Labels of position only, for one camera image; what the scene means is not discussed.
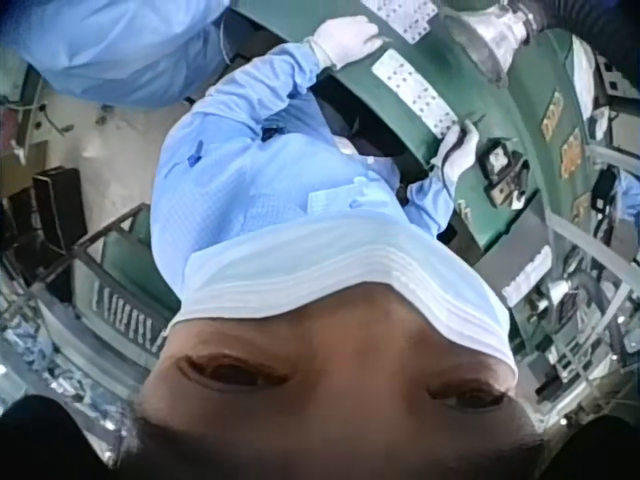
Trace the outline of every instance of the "white glove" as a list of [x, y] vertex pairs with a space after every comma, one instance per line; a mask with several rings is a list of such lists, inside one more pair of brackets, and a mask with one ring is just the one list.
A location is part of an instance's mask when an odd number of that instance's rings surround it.
[[[476, 149], [480, 141], [478, 130], [470, 121], [464, 122], [464, 132], [459, 125], [454, 125], [440, 144], [438, 155], [431, 161], [433, 165], [444, 171], [442, 175], [450, 187], [455, 187], [458, 178], [476, 162]], [[458, 143], [464, 135], [462, 144]]]
[[323, 68], [336, 70], [363, 59], [382, 46], [378, 26], [363, 15], [327, 20], [306, 41]]

